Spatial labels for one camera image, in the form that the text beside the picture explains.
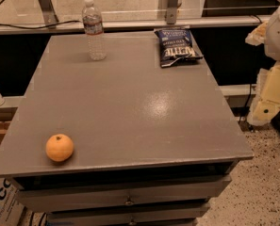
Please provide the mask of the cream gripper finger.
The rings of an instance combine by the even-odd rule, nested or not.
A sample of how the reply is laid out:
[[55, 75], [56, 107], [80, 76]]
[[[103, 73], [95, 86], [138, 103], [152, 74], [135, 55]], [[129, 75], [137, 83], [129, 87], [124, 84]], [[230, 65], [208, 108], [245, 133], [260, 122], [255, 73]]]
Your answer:
[[269, 70], [259, 71], [255, 92], [247, 122], [253, 126], [262, 126], [280, 112], [280, 62], [276, 62]]

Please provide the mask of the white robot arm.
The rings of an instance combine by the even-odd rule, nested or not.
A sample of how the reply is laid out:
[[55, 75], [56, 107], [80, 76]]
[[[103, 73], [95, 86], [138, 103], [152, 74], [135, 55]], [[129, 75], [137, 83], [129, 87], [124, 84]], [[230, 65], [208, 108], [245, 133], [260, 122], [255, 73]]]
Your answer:
[[255, 98], [247, 122], [253, 126], [269, 123], [280, 112], [280, 6], [271, 18], [253, 30], [245, 40], [252, 45], [264, 43], [265, 55], [275, 60], [269, 69], [257, 75]]

